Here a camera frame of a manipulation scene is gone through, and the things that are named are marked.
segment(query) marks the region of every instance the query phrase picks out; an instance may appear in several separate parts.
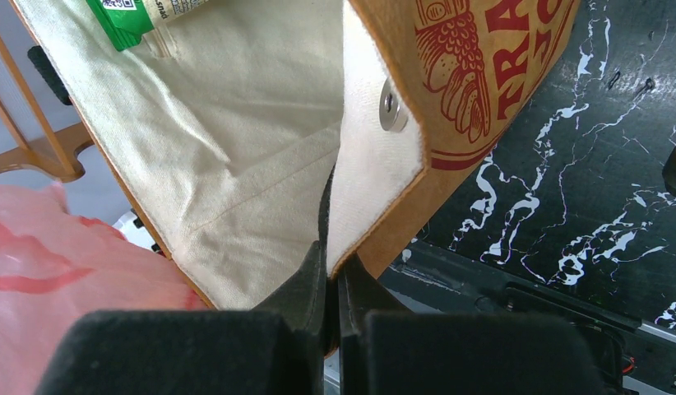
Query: brown leather edge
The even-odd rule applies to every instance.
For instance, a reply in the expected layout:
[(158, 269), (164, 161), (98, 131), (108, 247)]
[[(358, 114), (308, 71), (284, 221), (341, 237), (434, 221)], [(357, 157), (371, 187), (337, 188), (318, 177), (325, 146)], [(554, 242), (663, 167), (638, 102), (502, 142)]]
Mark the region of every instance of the brown leather edge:
[[(366, 12), (366, 10), (362, 7), (361, 1), (363, 0), (350, 0), (350, 5), (353, 7), (355, 12), (358, 14), (359, 18), (362, 20), (369, 35), (372, 36), (372, 39), (374, 40), (377, 49), (380, 55), (382, 56), (383, 62), (387, 65), (389, 77), (393, 81), (396, 91), (399, 92), (399, 94), (401, 95), (401, 101), (403, 101), (408, 110), (410, 110), (411, 114), (413, 115), (414, 121), (418, 125), (421, 125), (420, 148), (422, 158), (421, 165), (423, 166), (423, 168), (408, 184), (408, 186), (403, 190), (401, 195), (399, 195), (399, 197), (397, 197), (396, 200), (394, 200), (387, 207), (387, 209), (379, 216), (377, 221), (375, 221), (375, 223), (368, 229), (368, 231), (365, 232), (365, 234), (361, 238), (359, 238), (358, 241), (355, 242), (340, 257), (338, 263), (333, 268), (333, 272), (331, 273), (331, 280), (336, 279), (336, 276), (340, 271), (340, 268), (343, 266), (347, 258), (357, 252), (359, 246), (372, 235), (372, 233), (384, 222), (384, 220), (386, 220), (386, 218), (390, 215), (391, 211), (394, 210), (394, 208), (398, 207), (403, 199), (413, 194), (414, 191), (416, 190), (416, 187), (419, 184), (421, 184), (421, 182), (426, 178), (428, 173), (432, 171), (432, 169), (430, 168), (430, 141), (428, 138), (427, 130), (422, 127), (422, 125), (424, 125), (424, 116), (422, 113), (420, 113), (418, 105), (416, 105), (415, 100), (410, 95), (410, 89), (408, 88), (409, 84), (407, 84), (405, 81), (404, 73), (399, 72), (401, 67), (399, 66), (397, 56), (394, 54), (393, 48), (385, 40), (381, 39), (382, 37), (385, 36), (387, 32), (383, 29), (383, 26), (380, 26), (377, 23), (377, 21), (380, 18), (377, 18), (377, 16), (374, 15), (370, 15), (368, 12)], [(365, 267), (368, 269), (368, 272), (373, 273), (373, 271), (370, 270), (370, 263), (365, 263)]]

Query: red wire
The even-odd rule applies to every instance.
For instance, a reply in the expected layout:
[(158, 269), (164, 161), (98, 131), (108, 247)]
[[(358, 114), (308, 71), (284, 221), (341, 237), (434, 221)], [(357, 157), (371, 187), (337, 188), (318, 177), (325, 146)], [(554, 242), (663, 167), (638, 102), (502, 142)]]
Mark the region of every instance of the red wire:
[(636, 360), (634, 360), (632, 356), (629, 357), (628, 360), (631, 361), (631, 364), (622, 370), (623, 374), (631, 373), (633, 368), (636, 367)]

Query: canvas tote bag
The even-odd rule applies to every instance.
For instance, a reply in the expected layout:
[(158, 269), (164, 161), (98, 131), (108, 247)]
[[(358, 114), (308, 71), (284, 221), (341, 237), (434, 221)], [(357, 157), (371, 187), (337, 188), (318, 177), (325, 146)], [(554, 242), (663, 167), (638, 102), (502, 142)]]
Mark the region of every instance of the canvas tote bag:
[(579, 0), (210, 0), (123, 52), (82, 0), (14, 2), (176, 264), (249, 309), (317, 239), (334, 166), (328, 272), (352, 253), (385, 270), (553, 66)]

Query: metal snap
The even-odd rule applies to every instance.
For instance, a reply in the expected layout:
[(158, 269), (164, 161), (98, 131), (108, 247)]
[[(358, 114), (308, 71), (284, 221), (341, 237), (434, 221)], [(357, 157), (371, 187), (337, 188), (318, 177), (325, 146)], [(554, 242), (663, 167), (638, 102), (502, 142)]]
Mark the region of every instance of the metal snap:
[(400, 132), (408, 122), (408, 116), (401, 108), (398, 97), (391, 90), (389, 80), (384, 81), (382, 98), (379, 103), (379, 122), (388, 132)]

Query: printed logo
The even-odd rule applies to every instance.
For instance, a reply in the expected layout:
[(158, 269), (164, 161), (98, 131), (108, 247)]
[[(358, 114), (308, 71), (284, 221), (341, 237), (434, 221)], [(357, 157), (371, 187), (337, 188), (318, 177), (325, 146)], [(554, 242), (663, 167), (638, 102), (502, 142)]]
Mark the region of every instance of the printed logo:
[(440, 170), (468, 169), (495, 146), (549, 69), (576, 0), (471, 1), (416, 0), (423, 83), (451, 125), (451, 143), (433, 150)]

